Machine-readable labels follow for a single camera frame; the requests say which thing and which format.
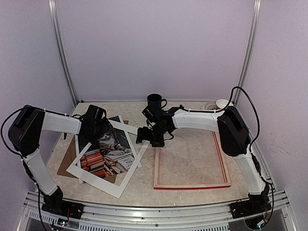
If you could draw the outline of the cat and books photo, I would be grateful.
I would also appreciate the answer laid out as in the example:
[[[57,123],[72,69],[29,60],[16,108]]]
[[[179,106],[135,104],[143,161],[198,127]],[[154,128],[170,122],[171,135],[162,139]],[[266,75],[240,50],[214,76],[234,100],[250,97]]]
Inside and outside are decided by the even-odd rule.
[[[135,160],[135,154],[130,142],[130,137],[125,131],[112,128],[109,132],[102,135],[97,143],[92,145],[95,149],[99,150],[108,164],[115,164],[115,167],[110,168],[112,173],[117,176],[118,174],[128,172]]]

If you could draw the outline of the white mat board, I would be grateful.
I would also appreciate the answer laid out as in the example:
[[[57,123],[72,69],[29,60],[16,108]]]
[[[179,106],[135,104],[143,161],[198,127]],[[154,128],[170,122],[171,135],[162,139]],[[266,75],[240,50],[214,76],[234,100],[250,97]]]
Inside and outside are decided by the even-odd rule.
[[[125,124],[119,115],[109,121],[113,126],[111,130],[94,143],[75,136],[77,156],[66,171],[79,181],[120,198],[136,168],[141,167],[149,142],[136,150],[130,135],[136,135],[137,128]]]

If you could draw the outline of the red wooden picture frame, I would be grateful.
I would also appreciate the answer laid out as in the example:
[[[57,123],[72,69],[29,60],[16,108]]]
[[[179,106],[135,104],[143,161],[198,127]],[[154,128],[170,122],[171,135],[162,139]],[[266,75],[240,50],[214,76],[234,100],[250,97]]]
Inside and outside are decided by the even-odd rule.
[[[156,148],[155,190],[206,190],[231,186],[218,133],[177,130],[175,139]]]

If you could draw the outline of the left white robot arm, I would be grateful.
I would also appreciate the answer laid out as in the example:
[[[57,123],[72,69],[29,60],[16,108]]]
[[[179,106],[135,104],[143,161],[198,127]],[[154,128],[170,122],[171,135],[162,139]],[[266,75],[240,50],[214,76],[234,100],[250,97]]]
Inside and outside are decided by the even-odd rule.
[[[89,143],[95,143],[113,126],[106,118],[106,111],[95,105],[90,105],[86,113],[78,118],[31,105],[18,109],[16,114],[8,138],[42,193],[45,205],[55,213],[62,214],[67,210],[67,202],[63,200],[62,190],[42,160],[39,151],[41,133],[53,131],[73,134],[83,137]]]

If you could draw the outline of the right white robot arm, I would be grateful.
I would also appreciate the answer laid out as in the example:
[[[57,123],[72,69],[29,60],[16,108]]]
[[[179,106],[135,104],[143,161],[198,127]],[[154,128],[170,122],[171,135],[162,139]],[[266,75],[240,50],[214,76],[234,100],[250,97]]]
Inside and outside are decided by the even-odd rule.
[[[271,209],[270,185],[263,178],[261,166],[253,154],[248,128],[234,106],[212,111],[189,110],[182,105],[171,107],[167,111],[147,106],[142,114],[152,126],[137,129],[137,144],[149,141],[153,147],[163,147],[164,134],[172,134],[180,128],[217,132],[223,152],[235,160],[244,176],[249,197],[247,211],[255,214],[261,208]]]

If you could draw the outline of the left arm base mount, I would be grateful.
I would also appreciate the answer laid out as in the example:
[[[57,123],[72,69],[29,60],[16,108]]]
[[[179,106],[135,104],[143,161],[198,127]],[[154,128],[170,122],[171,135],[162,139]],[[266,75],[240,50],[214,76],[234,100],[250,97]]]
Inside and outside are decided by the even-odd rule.
[[[44,202],[42,205],[42,210],[67,218],[81,219],[84,205],[81,203],[64,200],[60,207],[57,208],[56,205]]]

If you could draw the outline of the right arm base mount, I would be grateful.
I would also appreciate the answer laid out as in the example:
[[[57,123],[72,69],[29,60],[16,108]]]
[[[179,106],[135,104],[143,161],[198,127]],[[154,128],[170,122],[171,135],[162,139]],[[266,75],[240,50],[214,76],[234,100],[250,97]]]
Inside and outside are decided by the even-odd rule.
[[[272,206],[269,198],[261,195],[248,195],[249,199],[230,204],[232,218],[243,218],[254,214],[270,211]]]

